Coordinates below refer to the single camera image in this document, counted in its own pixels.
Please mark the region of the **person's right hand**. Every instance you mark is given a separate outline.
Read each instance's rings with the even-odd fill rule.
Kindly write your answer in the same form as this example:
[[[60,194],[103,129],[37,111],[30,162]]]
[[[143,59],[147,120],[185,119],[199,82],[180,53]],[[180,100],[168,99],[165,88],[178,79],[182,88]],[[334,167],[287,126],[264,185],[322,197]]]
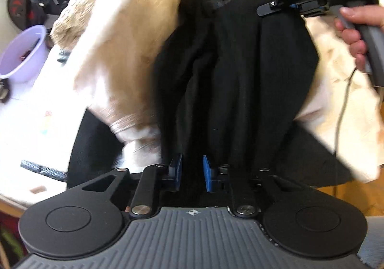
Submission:
[[[376,26],[383,31],[384,17],[382,6],[341,7],[340,14],[353,24]],[[368,48],[362,40],[361,34],[357,30],[345,28],[339,18],[335,19],[335,28],[345,44],[348,45],[349,53],[355,58],[356,68],[361,72],[365,72],[365,54]]]

